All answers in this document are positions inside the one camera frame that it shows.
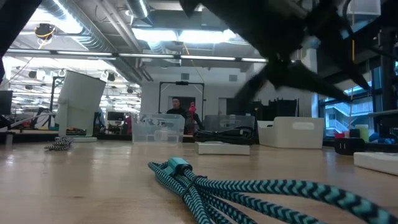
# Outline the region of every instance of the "person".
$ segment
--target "person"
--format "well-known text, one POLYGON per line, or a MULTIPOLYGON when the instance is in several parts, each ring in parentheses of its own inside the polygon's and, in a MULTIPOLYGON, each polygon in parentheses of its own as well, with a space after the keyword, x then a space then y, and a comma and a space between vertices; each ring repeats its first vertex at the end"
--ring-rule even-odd
POLYGON ((177 97, 173 97, 172 101, 173 101, 173 108, 169 109, 166 113, 167 114, 179 114, 186 119, 187 112, 183 108, 180 107, 180 99, 178 99, 177 97))

